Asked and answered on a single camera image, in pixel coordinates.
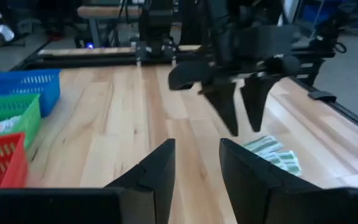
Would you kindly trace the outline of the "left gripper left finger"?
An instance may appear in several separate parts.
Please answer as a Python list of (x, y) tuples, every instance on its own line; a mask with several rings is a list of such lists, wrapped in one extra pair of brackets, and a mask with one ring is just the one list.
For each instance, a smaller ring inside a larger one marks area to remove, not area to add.
[(0, 223), (168, 223), (175, 140), (103, 188), (0, 189)]

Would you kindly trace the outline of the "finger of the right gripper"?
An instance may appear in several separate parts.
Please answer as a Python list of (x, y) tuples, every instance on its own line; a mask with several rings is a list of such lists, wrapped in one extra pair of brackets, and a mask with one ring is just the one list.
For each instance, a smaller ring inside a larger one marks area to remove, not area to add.
[(202, 94), (215, 109), (221, 121), (232, 136), (238, 136), (236, 107), (234, 104), (235, 83), (221, 85), (202, 85)]
[(240, 88), (250, 126), (254, 132), (260, 132), (267, 96), (278, 78), (246, 78)]

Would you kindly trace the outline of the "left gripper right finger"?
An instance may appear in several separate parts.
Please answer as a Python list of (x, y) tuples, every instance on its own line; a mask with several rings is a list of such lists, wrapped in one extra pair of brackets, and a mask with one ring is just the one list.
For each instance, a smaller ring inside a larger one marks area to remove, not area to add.
[(227, 138), (219, 160), (238, 223), (358, 224), (358, 188), (322, 189)]

